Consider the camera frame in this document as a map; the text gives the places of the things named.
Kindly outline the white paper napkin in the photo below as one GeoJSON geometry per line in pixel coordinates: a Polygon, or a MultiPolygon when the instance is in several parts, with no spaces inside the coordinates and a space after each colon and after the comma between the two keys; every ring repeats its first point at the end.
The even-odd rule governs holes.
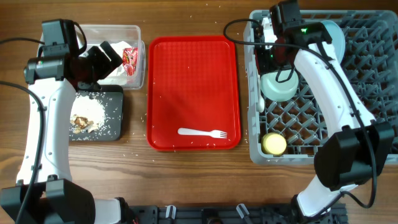
{"type": "MultiPolygon", "coordinates": [[[[130,49],[132,46],[125,41],[112,43],[111,47],[113,50],[123,58],[124,49],[130,49]]],[[[105,79],[99,80],[98,83],[101,85],[125,85],[127,83],[127,73],[121,64],[117,69],[111,72],[105,79]]]]}

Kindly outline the mint green bowl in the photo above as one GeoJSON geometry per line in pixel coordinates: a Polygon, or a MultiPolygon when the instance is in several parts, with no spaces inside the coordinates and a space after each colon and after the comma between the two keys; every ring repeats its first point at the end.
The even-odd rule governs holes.
{"type": "Polygon", "coordinates": [[[260,87],[262,94],[272,101],[282,102],[290,100],[297,92],[299,78],[294,70],[289,80],[291,70],[282,70],[278,81],[276,76],[278,71],[267,73],[261,76],[260,87]]]}

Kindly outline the red snack wrapper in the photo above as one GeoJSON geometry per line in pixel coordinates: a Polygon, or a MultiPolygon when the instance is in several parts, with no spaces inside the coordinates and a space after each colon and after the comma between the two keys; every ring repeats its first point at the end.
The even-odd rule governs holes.
{"type": "Polygon", "coordinates": [[[133,76],[136,71],[138,48],[130,47],[123,49],[123,68],[127,76],[133,76]]]}

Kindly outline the cream plastic spoon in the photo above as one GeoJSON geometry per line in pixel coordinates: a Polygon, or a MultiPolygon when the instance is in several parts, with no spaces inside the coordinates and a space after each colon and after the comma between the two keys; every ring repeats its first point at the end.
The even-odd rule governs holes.
{"type": "Polygon", "coordinates": [[[257,111],[259,113],[263,113],[265,110],[265,100],[261,93],[261,71],[259,67],[257,67],[257,94],[258,94],[257,111]]]}

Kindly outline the light blue plate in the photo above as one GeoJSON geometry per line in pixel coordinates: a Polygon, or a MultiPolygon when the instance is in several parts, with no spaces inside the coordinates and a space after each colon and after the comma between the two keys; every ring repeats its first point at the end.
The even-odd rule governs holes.
{"type": "Polygon", "coordinates": [[[332,44],[335,48],[337,60],[341,63],[346,50],[345,35],[339,25],[333,21],[325,20],[322,21],[322,24],[325,26],[332,38],[332,44]]]}

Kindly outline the yellow plastic cup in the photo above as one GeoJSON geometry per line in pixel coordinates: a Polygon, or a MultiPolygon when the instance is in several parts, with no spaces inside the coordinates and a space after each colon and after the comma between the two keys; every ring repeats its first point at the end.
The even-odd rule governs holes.
{"type": "Polygon", "coordinates": [[[285,138],[277,133],[267,133],[262,137],[261,149],[265,154],[272,154],[275,156],[282,155],[287,148],[287,141],[285,138]]]}

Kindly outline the cream plastic fork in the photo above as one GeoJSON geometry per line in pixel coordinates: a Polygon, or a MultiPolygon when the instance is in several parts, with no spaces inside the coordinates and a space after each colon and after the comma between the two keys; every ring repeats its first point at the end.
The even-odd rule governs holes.
{"type": "Polygon", "coordinates": [[[228,137],[227,132],[220,130],[200,131],[196,129],[179,128],[177,133],[184,136],[209,136],[215,139],[226,139],[228,137]]]}

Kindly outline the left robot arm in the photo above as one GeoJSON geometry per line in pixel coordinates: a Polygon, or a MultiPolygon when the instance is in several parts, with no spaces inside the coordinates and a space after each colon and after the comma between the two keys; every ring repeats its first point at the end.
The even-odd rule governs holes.
{"type": "Polygon", "coordinates": [[[42,23],[38,55],[24,69],[30,97],[24,160],[16,184],[1,190],[1,207],[16,223],[129,223],[134,214],[121,197],[94,199],[72,182],[68,158],[70,113],[79,90],[122,64],[108,42],[79,45],[80,25],[67,19],[42,23]]]}

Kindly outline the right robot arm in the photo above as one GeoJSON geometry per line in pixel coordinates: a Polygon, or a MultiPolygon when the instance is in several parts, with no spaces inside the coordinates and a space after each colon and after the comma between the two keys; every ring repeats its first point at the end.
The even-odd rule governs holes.
{"type": "Polygon", "coordinates": [[[377,189],[394,139],[390,123],[378,123],[348,81],[324,24],[303,20],[296,1],[281,1],[270,9],[275,40],[263,41],[260,59],[264,76],[297,72],[309,85],[326,123],[328,140],[315,154],[316,175],[292,200],[300,222],[318,220],[341,197],[359,185],[377,189]]]}

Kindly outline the clear plastic waste bin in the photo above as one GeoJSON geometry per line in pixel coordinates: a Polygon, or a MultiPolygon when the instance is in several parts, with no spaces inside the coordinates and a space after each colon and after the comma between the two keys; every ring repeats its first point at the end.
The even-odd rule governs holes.
{"type": "MultiPolygon", "coordinates": [[[[136,71],[133,76],[127,76],[127,83],[119,85],[124,89],[136,90],[140,89],[144,83],[145,70],[145,44],[141,40],[141,30],[134,25],[82,25],[75,26],[76,39],[78,47],[82,48],[87,45],[87,50],[93,46],[99,46],[105,40],[110,44],[125,41],[132,47],[138,48],[138,57],[136,71]]],[[[81,86],[81,90],[100,91],[104,90],[107,85],[81,86]]]]}

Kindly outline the grey dishwasher rack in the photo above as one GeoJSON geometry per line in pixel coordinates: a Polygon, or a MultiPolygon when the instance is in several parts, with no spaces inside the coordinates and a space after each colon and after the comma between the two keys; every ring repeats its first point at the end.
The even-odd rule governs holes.
{"type": "MultiPolygon", "coordinates": [[[[397,128],[397,15],[392,11],[302,10],[306,22],[329,20],[345,35],[341,66],[365,107],[378,123],[397,128]]],[[[266,100],[257,111],[257,68],[254,46],[244,46],[248,78],[248,143],[250,158],[260,165],[307,165],[328,139],[325,119],[303,77],[291,100],[266,100]],[[261,140],[267,133],[282,135],[287,148],[280,156],[265,154],[261,140]]]]}

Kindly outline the red serving tray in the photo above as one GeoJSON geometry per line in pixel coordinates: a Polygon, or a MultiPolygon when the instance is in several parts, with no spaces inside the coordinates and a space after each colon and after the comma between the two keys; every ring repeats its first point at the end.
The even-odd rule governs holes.
{"type": "Polygon", "coordinates": [[[149,46],[147,142],[158,151],[232,149],[241,139],[235,44],[222,35],[158,37],[149,46]],[[179,135],[220,130],[226,139],[179,135]]]}

